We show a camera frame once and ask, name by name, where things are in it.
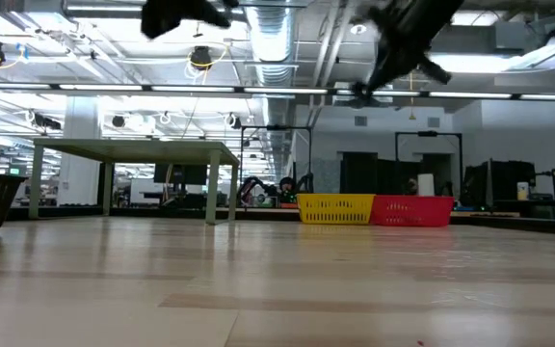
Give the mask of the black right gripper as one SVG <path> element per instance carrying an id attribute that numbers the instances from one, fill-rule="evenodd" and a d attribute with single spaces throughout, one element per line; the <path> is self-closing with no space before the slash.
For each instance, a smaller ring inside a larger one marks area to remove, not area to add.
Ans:
<path id="1" fill-rule="evenodd" d="M 451 22 L 464 0 L 390 0 L 383 7 L 369 5 L 367 16 L 383 33 L 384 45 L 391 56 L 378 61 L 367 82 L 355 82 L 355 96 L 371 96 L 375 90 L 395 79 L 400 68 L 419 69 L 431 79 L 447 85 L 452 74 L 427 57 L 433 39 Z"/>

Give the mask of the overhead LED light bar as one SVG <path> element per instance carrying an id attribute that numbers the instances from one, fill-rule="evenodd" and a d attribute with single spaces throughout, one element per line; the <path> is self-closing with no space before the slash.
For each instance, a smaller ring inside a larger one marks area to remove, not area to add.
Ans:
<path id="1" fill-rule="evenodd" d="M 0 92 L 19 93 L 62 93 L 94 95 L 183 95 L 224 97 L 228 94 L 270 96 L 338 96 L 347 97 L 354 93 L 348 89 L 336 88 L 282 88 L 282 87 L 243 87 L 209 85 L 133 85 L 133 84 L 43 84 L 43 83 L 5 83 L 0 82 Z M 395 98 L 437 98 L 437 99 L 481 99 L 555 102 L 555 93 L 472 93 L 444 91 L 402 91 L 377 90 L 374 97 Z"/>

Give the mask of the red plastic basket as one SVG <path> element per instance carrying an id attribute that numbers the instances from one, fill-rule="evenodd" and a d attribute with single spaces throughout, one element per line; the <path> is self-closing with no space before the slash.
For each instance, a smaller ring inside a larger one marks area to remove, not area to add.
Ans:
<path id="1" fill-rule="evenodd" d="M 454 206 L 452 197 L 376 195 L 370 223 L 386 227 L 445 227 Z"/>

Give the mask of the pale green metal shelf riser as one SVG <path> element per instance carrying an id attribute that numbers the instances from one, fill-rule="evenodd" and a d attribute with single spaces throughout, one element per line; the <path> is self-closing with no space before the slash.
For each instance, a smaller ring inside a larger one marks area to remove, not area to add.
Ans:
<path id="1" fill-rule="evenodd" d="M 101 162 L 105 166 L 104 185 L 102 188 L 102 214 L 108 216 L 111 209 L 113 189 L 113 170 L 117 163 L 180 163 L 206 165 L 209 167 L 208 196 L 205 209 L 205 223 L 214 226 L 217 223 L 217 189 L 221 165 L 231 167 L 228 219 L 236 219 L 237 182 L 240 161 L 221 142 L 176 140 L 161 142 L 154 140 L 105 140 L 105 139 L 53 139 L 36 138 L 31 176 L 31 191 L 28 217 L 37 220 L 40 217 L 40 185 L 43 153 L 49 149 L 77 157 Z"/>

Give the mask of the yellow plastic basket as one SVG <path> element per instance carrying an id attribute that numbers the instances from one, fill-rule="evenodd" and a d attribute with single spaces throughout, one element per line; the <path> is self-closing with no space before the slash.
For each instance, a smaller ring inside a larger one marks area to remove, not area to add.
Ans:
<path id="1" fill-rule="evenodd" d="M 368 225 L 374 195 L 298 194 L 300 218 L 311 225 Z"/>

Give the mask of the white building pillar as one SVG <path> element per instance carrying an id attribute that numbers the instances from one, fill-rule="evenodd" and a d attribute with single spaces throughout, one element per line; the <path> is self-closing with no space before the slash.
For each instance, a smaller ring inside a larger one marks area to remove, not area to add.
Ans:
<path id="1" fill-rule="evenodd" d="M 65 139 L 100 139 L 102 121 L 97 97 L 66 98 Z M 60 206 L 96 204 L 99 167 L 100 164 L 96 161 L 63 153 L 57 203 Z"/>

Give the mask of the black background workstation frame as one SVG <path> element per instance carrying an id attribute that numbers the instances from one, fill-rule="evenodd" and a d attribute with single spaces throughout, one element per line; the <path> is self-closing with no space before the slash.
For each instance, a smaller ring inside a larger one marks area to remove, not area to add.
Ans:
<path id="1" fill-rule="evenodd" d="M 265 130 L 267 133 L 271 132 L 287 132 L 304 130 L 308 135 L 308 157 L 312 154 L 312 128 L 309 126 L 291 126 L 285 124 L 269 124 L 269 125 L 243 125 L 240 129 L 240 147 L 238 158 L 240 160 L 239 166 L 239 185 L 236 194 L 236 204 L 238 207 L 251 208 L 254 207 L 255 197 L 253 191 L 256 187 L 260 187 L 263 191 L 262 196 L 264 200 L 272 203 L 272 207 L 276 208 L 296 208 L 297 195 L 303 193 L 314 192 L 314 174 L 311 171 L 309 164 L 306 174 L 297 179 L 296 163 L 293 162 L 291 169 L 291 176 L 283 177 L 278 184 L 268 183 L 261 180 L 258 176 L 251 175 L 247 178 L 243 177 L 243 169 L 245 163 L 245 146 L 249 139 L 254 136 L 245 136 L 248 129 L 253 129 L 255 132 L 258 130 Z"/>
<path id="2" fill-rule="evenodd" d="M 459 151 L 459 193 L 457 194 L 457 198 L 461 197 L 463 192 L 463 174 L 464 174 L 464 167 L 463 167 L 463 134 L 457 132 L 436 132 L 433 130 L 426 130 L 426 131 L 398 131 L 394 133 L 394 160 L 395 160 L 395 174 L 399 175 L 401 168 L 401 161 L 400 161 L 400 145 L 399 145 L 399 138 L 402 135 L 413 135 L 420 138 L 433 138 L 438 136 L 453 136 L 458 139 L 458 151 Z"/>

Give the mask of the silver ceiling duct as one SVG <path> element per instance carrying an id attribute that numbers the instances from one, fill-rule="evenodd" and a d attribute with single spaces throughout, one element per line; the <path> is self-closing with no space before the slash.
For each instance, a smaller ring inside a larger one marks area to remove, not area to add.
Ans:
<path id="1" fill-rule="evenodd" d="M 284 7 L 246 7 L 250 24 L 252 56 L 257 84 L 261 87 L 291 87 L 295 69 L 293 62 L 295 11 Z M 269 175 L 275 183 L 287 176 L 289 154 L 284 143 L 285 131 L 268 131 Z"/>

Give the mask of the black table frame rail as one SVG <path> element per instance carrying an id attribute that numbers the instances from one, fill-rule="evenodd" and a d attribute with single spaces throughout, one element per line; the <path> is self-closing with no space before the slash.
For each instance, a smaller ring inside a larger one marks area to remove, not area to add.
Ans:
<path id="1" fill-rule="evenodd" d="M 95 206 L 40 207 L 39 216 L 45 219 L 96 217 L 102 216 L 102 210 Z M 205 213 L 200 210 L 111 208 L 109 216 L 203 220 Z M 235 217 L 237 220 L 244 221 L 299 222 L 301 220 L 299 211 L 296 209 L 238 208 Z M 450 224 L 555 234 L 555 220 L 509 217 L 507 214 L 452 212 Z"/>

